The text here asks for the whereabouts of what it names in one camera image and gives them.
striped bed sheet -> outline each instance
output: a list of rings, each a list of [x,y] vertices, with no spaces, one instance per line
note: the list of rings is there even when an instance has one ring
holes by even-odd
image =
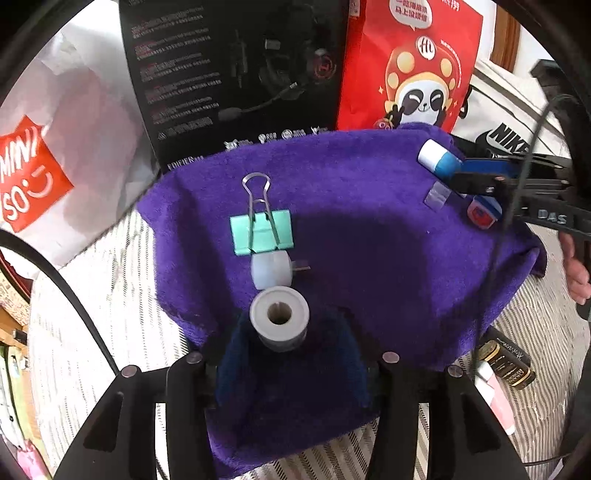
[[[538,379],[521,392],[505,387],[517,420],[512,441],[524,462],[557,453],[569,402],[589,346],[589,327],[580,320],[564,287],[556,233],[533,229],[548,251],[545,278],[529,277],[496,321],[497,327],[532,357]],[[120,366],[142,370],[171,365],[187,351],[176,324],[156,301],[154,236],[131,210],[61,273],[88,309]],[[80,426],[113,375],[76,312],[47,277],[33,285],[29,332],[35,410],[55,472]],[[467,358],[458,364],[467,367]],[[156,455],[168,475],[165,406],[157,406]],[[428,405],[420,406],[415,479],[425,480]],[[243,475],[243,480],[363,480],[378,420]],[[553,464],[528,468],[545,480]]]

white nike bag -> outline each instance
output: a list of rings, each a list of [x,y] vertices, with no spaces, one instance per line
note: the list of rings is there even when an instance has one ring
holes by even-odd
[[[525,153],[545,104],[534,78],[517,77],[491,61],[478,59],[452,134],[493,155]],[[552,115],[534,151],[570,158],[560,124]]]

spool hole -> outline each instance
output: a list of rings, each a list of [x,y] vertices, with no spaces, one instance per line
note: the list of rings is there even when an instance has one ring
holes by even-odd
[[[267,310],[267,316],[275,325],[283,325],[291,318],[291,307],[282,301],[272,303]]]

finger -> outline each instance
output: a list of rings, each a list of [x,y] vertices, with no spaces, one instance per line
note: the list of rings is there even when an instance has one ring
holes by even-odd
[[[589,272],[576,258],[565,258],[563,267],[564,272],[568,278],[572,278],[573,280],[583,284],[589,282]]]
[[[562,253],[564,255],[564,258],[573,258],[574,239],[572,235],[565,232],[558,232],[558,240],[560,241],[560,246],[562,247]]]
[[[567,282],[568,288],[569,288],[569,293],[571,297],[581,297],[584,299],[588,299],[591,298],[591,285],[590,284],[585,284],[582,285],[579,282],[577,282],[576,280],[572,280],[569,279]]]
[[[585,300],[584,298],[577,297],[576,295],[571,295],[570,298],[572,298],[579,305],[585,305],[585,302],[587,302],[587,300]]]

green binder clip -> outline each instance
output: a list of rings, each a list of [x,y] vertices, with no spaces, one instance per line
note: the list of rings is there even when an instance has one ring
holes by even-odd
[[[246,185],[254,177],[263,177],[267,180],[263,188],[262,199],[254,198]],[[230,217],[234,253],[236,255],[250,255],[293,248],[290,211],[271,211],[271,204],[267,196],[271,187],[269,176],[259,172],[249,173],[242,179],[242,186],[248,192],[248,215]],[[255,213],[255,203],[264,204],[265,211]]]

